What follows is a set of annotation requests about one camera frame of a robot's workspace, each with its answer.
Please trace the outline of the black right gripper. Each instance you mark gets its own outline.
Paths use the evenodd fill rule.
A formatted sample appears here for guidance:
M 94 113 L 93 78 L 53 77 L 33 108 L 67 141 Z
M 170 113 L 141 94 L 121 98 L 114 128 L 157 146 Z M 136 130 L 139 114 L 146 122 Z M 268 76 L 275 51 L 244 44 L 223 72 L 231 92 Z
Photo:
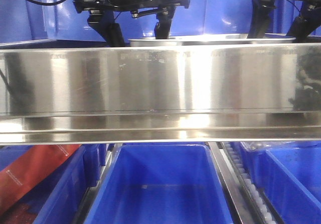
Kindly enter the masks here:
M 320 0 L 302 1 L 299 15 L 294 19 L 286 36 L 294 37 L 296 42 L 304 42 L 306 38 L 320 27 Z M 276 8 L 275 0 L 251 0 L 252 17 L 247 38 L 263 38 L 270 23 L 270 13 Z

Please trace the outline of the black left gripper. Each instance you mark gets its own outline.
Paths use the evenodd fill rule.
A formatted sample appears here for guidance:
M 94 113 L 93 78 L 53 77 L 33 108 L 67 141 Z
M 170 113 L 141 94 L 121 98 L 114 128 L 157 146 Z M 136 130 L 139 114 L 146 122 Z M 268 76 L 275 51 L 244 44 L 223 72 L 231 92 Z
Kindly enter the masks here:
M 187 9 L 190 0 L 73 0 L 73 4 L 77 13 L 89 11 L 88 25 L 110 47 L 124 47 L 125 41 L 120 24 L 115 22 L 114 12 L 134 12 L 135 17 L 146 15 L 139 13 L 139 9 L 148 9 L 148 15 L 157 13 L 155 38 L 168 39 L 176 7 Z

